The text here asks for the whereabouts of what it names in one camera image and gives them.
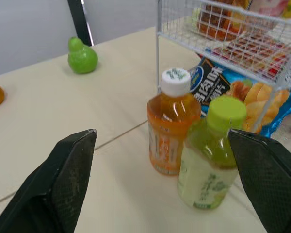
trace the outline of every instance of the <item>green tea bottle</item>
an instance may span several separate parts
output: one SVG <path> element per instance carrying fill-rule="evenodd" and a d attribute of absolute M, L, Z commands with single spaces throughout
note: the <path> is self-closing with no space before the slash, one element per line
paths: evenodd
<path fill-rule="evenodd" d="M 178 192 L 187 205 L 212 209 L 221 204 L 238 174 L 227 132 L 241 129 L 246 115 L 244 103 L 220 96 L 210 103 L 207 117 L 190 127 L 178 179 Z"/>

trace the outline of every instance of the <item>white table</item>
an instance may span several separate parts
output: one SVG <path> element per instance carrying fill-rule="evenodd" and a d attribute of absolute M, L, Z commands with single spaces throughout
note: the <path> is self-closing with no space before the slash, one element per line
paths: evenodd
<path fill-rule="evenodd" d="M 69 134 L 95 128 L 96 146 L 145 122 L 156 93 L 155 31 L 95 46 L 97 70 L 76 75 L 67 56 L 0 76 L 0 199 L 15 192 Z M 161 68 L 190 68 L 199 58 L 162 39 Z"/>
<path fill-rule="evenodd" d="M 161 39 L 161 69 L 191 68 L 197 56 Z M 232 186 L 213 211 L 180 200 L 176 178 L 148 158 L 146 103 L 156 93 L 155 37 L 148 29 L 95 46 L 100 64 L 76 75 L 66 56 L 0 76 L 0 199 L 15 192 L 57 141 L 96 128 L 98 140 L 77 233 L 264 233 L 247 196 Z M 0 202 L 0 213 L 11 198 Z"/>

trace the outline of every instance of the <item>plastic bottle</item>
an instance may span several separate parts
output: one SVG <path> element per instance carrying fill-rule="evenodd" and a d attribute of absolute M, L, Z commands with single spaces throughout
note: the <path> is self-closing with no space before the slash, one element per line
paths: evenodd
<path fill-rule="evenodd" d="M 147 104 L 150 160 L 165 175 L 179 174 L 183 140 L 192 122 L 200 118 L 200 104 L 189 94 L 190 79 L 180 68 L 164 71 L 162 93 Z"/>
<path fill-rule="evenodd" d="M 207 117 L 193 123 L 178 179 L 178 193 L 187 205 L 212 209 L 221 204 L 238 174 L 227 132 L 240 129 L 245 119 L 244 103 L 220 96 L 210 103 Z"/>

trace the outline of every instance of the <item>green pear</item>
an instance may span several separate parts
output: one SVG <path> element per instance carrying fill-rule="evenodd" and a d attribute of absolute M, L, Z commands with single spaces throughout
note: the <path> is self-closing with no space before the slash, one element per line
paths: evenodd
<path fill-rule="evenodd" d="M 91 47 L 76 37 L 69 39 L 68 47 L 68 63 L 75 73 L 85 74 L 96 69 L 98 56 Z"/>

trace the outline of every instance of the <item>snack bag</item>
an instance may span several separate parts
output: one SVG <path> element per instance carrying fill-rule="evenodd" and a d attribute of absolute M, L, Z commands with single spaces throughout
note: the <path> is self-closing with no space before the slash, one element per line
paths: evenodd
<path fill-rule="evenodd" d="M 191 75 L 191 93 L 201 103 L 202 112 L 207 114 L 209 103 L 220 95 L 230 95 L 243 101 L 247 107 L 247 120 L 243 128 L 251 131 L 266 101 L 270 97 L 271 87 L 247 78 L 227 69 L 207 58 L 189 70 Z M 291 92 L 276 93 L 257 133 L 270 136 L 291 113 Z"/>

